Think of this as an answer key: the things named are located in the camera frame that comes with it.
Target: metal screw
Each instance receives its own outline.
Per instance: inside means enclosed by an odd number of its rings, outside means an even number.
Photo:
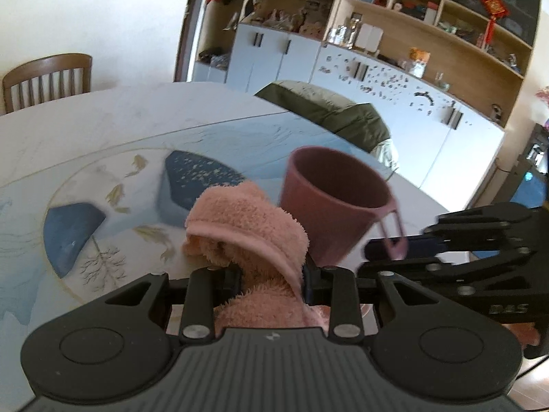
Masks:
[[[183,329],[183,336],[189,339],[202,339],[210,334],[210,329],[205,325],[187,325]]]
[[[356,338],[360,334],[360,327],[352,323],[341,323],[334,327],[334,334],[340,338]]]
[[[477,290],[474,289],[474,287],[468,285],[457,288],[457,294],[459,294],[460,296],[472,296],[476,292]]]
[[[425,267],[427,271],[439,271],[442,268],[442,265],[440,263],[430,263]]]

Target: table surface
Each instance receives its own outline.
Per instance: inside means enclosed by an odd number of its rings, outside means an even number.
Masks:
[[[304,145],[338,149],[375,168],[399,201],[409,235],[445,213],[369,154],[224,85],[117,88],[0,117],[0,412],[16,410],[32,398],[19,353],[36,327],[149,271],[160,268],[173,278],[188,277],[204,264],[181,255],[183,223],[167,218],[159,207],[164,162],[175,156],[174,150],[195,163],[189,172],[200,181],[245,177],[277,202],[287,157]],[[108,218],[101,234],[92,236],[67,267],[66,260],[48,258],[51,243],[43,234],[56,207],[86,201],[109,210]],[[359,266],[360,246],[378,236],[374,227],[342,266]],[[97,250],[101,262],[110,259],[108,276],[99,283],[90,270],[97,261],[83,256],[87,250]],[[463,263],[467,256],[447,253],[443,258]]]

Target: cabinet handle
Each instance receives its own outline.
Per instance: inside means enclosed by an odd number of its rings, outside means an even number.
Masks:
[[[360,79],[361,82],[364,82],[364,79],[366,79],[366,74],[368,74],[369,69],[370,67],[368,65],[364,67],[364,74],[362,75],[362,79]]]
[[[454,114],[456,114],[456,111],[457,110],[455,108],[452,108],[452,111],[450,112],[448,119],[443,122],[444,125],[449,125],[450,121],[454,117]]]
[[[453,128],[454,130],[457,130],[457,128],[458,128],[458,126],[459,126],[459,123],[461,122],[461,118],[462,118],[462,117],[463,117],[463,113],[460,112],[460,111],[458,111],[458,112],[457,112],[457,121],[456,121],[456,123],[452,126],[452,128]]]
[[[359,64],[356,66],[355,75],[352,77],[353,79],[356,79],[356,76],[359,75],[360,66],[361,66],[361,63],[359,62]]]

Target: robotic arm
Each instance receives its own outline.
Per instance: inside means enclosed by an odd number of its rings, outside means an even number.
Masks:
[[[535,322],[549,352],[549,212],[504,203],[441,216],[410,237],[403,261],[369,242],[355,275],[303,268],[303,297],[331,307],[320,329],[226,329],[213,308],[241,292],[241,271],[203,268],[189,279],[147,275],[44,324],[21,365],[54,411],[490,411],[521,408],[506,394],[521,346],[500,323]],[[500,250],[454,266],[449,250]],[[378,333],[365,336],[360,304],[373,304]],[[184,304],[179,334],[165,333]]]

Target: bottle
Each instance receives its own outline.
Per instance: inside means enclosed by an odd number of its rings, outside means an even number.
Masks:
[[[342,46],[345,48],[352,49],[355,44],[356,36],[359,33],[360,25],[362,20],[362,14],[358,12],[353,12],[349,23],[347,25],[347,30],[345,32],[345,39]]]

